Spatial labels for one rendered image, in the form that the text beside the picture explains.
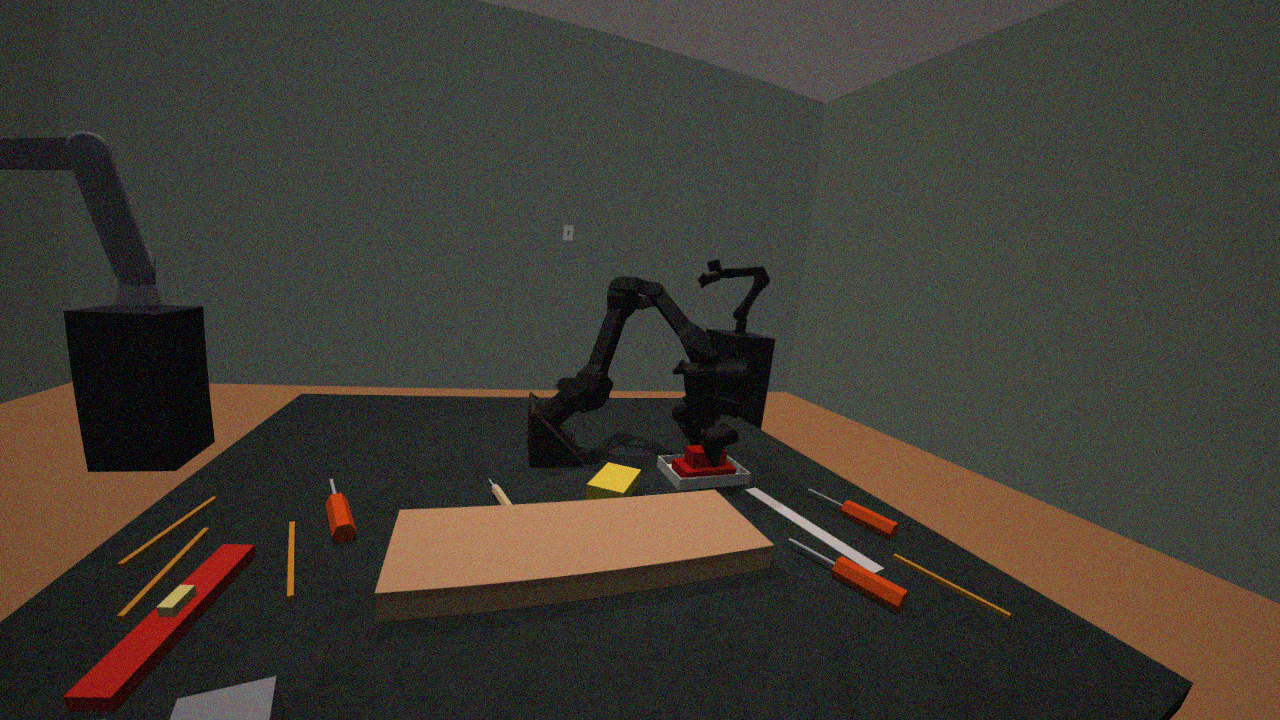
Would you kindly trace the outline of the white flat bar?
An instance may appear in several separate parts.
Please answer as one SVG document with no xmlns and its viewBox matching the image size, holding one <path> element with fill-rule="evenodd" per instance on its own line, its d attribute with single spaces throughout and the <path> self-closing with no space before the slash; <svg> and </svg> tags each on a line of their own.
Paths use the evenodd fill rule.
<svg viewBox="0 0 1280 720">
<path fill-rule="evenodd" d="M 804 530 L 806 530 L 812 536 L 815 536 L 819 541 L 823 541 L 826 544 L 828 544 L 829 547 L 832 547 L 835 551 L 837 551 L 837 552 L 842 553 L 844 556 L 849 557 L 849 560 L 851 560 L 852 562 L 856 562 L 861 568 L 864 568 L 864 569 L 867 568 L 869 571 L 874 571 L 874 573 L 884 570 L 883 566 L 881 568 L 877 562 L 873 562 L 870 559 L 867 559 L 867 556 L 859 553 L 858 550 L 855 551 L 855 550 L 852 550 L 852 547 L 845 544 L 842 541 L 840 542 L 837 538 L 835 538 L 835 536 L 829 536 L 826 530 L 822 530 L 819 527 L 812 524 L 812 521 L 808 521 L 805 518 L 800 516 L 797 512 L 794 512 L 792 510 L 787 509 L 783 503 L 776 501 L 774 498 L 771 498 L 771 496 L 763 493 L 760 489 L 756 489 L 756 487 L 755 488 L 750 488 L 750 489 L 745 489 L 745 491 L 748 491 L 749 495 L 753 495 L 753 497 L 759 498 L 768 507 L 774 509 L 782 516 L 788 518 L 790 521 L 796 523 L 797 527 L 801 527 Z"/>
</svg>

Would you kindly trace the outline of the tan wooden floor panel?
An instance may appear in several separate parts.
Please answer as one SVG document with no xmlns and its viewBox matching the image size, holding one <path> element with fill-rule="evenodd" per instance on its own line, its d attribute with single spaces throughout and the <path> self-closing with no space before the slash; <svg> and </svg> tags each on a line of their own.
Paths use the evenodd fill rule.
<svg viewBox="0 0 1280 720">
<path fill-rule="evenodd" d="M 771 541 L 716 489 L 399 510 L 378 623 L 566 603 L 771 568 Z"/>
</svg>

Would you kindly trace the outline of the orange-handled awl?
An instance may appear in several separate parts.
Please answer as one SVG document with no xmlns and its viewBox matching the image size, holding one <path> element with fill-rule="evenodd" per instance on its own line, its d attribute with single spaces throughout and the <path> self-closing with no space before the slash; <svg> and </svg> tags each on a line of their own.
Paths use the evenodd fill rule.
<svg viewBox="0 0 1280 720">
<path fill-rule="evenodd" d="M 333 538 L 340 544 L 355 538 L 356 527 L 349 511 L 348 500 L 338 495 L 333 479 L 329 480 L 332 495 L 326 500 L 326 515 Z"/>
<path fill-rule="evenodd" d="M 806 552 L 833 565 L 832 577 L 836 577 L 840 582 L 842 580 L 852 588 L 861 591 L 861 593 L 868 594 L 868 597 L 877 600 L 879 603 L 883 603 L 890 609 L 893 609 L 896 612 L 902 609 L 902 605 L 908 598 L 908 591 L 904 591 L 902 587 L 876 575 L 874 571 L 869 571 L 867 568 L 864 569 L 849 559 L 841 556 L 836 562 L 833 562 L 806 546 L 797 543 L 797 541 L 791 538 L 788 541 L 792 544 L 797 544 L 801 550 L 806 550 Z"/>
<path fill-rule="evenodd" d="M 869 509 L 864 509 L 861 505 L 852 503 L 851 501 L 846 501 L 842 505 L 838 503 L 837 501 L 833 501 L 832 498 L 826 497 L 824 495 L 818 493 L 814 489 L 809 488 L 809 491 L 813 495 L 826 498 L 827 501 L 829 501 L 829 503 L 838 505 L 838 507 L 841 507 L 841 514 L 844 515 L 844 518 L 849 518 L 850 520 L 861 524 L 861 527 L 874 530 L 879 533 L 879 536 L 884 536 L 890 541 L 893 539 L 893 537 L 897 534 L 899 523 L 891 521 L 888 518 L 883 518 L 878 512 L 873 512 Z"/>
</svg>

